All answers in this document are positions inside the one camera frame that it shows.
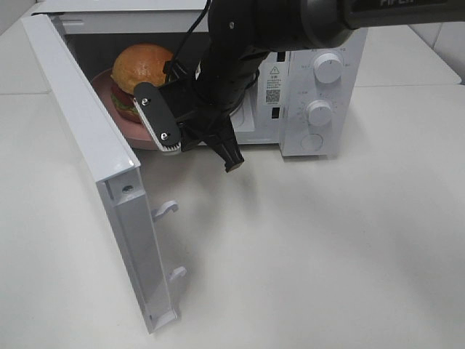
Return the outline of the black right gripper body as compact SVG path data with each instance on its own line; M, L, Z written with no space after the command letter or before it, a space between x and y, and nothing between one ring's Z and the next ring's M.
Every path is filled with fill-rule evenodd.
M177 79L159 87L181 131L181 151L187 152L200 143L206 144L209 131L229 115L204 101L193 89L191 80Z

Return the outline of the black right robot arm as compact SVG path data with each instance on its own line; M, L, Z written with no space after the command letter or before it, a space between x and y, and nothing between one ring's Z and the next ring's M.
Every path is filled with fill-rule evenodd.
M342 45L359 28L457 22L462 1L208 1L209 45L194 71L134 89L134 106L167 154L205 143L232 171L243 163L230 113L271 52Z

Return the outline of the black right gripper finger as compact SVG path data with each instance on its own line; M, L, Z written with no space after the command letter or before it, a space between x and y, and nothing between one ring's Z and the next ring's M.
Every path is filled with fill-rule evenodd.
M166 155L181 151L181 131L158 87L149 82L134 88L134 107L158 149Z
M223 159L226 173L243 164L244 158L240 152L231 120L223 119L216 124L209 131L206 144Z

